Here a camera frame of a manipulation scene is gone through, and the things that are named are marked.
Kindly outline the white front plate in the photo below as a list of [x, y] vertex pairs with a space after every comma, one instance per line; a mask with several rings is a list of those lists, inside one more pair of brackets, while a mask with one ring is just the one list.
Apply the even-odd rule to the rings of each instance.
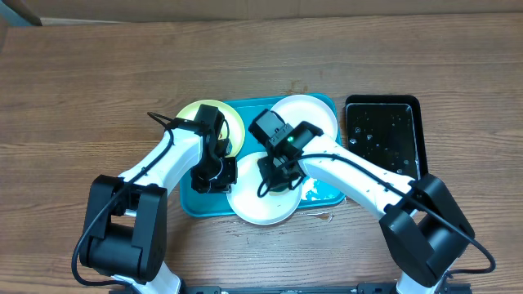
[[266, 152], [256, 152], [241, 158], [237, 163], [237, 181], [227, 194], [234, 213], [255, 225], [273, 225], [284, 221], [295, 212], [302, 200], [302, 184], [294, 190], [269, 192], [263, 198], [257, 196], [262, 182], [257, 164], [266, 155]]

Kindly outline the yellow plate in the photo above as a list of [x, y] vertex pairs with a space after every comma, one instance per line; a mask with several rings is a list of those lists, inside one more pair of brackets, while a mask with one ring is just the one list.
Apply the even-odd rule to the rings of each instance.
[[219, 140], [228, 139], [230, 142], [230, 152], [228, 157], [235, 157], [241, 150], [245, 139], [244, 122], [239, 113], [228, 104], [219, 100], [198, 100], [192, 102], [180, 110], [177, 118], [194, 120], [200, 105], [211, 105], [217, 107], [224, 114], [225, 121], [222, 124]]

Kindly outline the yellow green sponge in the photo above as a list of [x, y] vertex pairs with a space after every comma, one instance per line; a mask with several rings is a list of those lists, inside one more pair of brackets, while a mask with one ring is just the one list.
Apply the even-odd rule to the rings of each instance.
[[288, 187], [286, 188], [278, 188], [278, 189], [271, 189], [268, 191], [267, 193], [267, 196], [271, 196], [271, 197], [279, 197], [279, 196], [284, 196], [284, 195], [287, 195], [287, 194], [293, 194], [295, 193], [296, 190], [295, 189], [289, 189]]

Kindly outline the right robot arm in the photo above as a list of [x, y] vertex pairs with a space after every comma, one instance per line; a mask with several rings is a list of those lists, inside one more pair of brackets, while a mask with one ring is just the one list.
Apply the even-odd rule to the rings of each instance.
[[305, 176], [323, 181], [377, 220], [393, 261], [402, 271], [398, 293], [436, 293], [454, 274], [453, 263], [475, 232], [442, 180], [419, 180], [380, 168], [344, 149], [319, 127], [279, 119], [254, 122], [249, 132], [269, 158], [258, 194], [289, 187]]

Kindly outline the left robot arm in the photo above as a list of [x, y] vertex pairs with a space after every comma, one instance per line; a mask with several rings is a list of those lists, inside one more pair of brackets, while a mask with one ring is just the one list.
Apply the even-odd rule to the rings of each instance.
[[163, 139], [120, 176], [98, 176], [91, 185], [83, 232], [71, 272], [83, 286], [122, 285], [127, 293], [178, 293], [182, 281], [166, 265], [168, 196], [189, 173], [199, 194], [224, 194], [237, 179], [226, 118], [152, 116]]

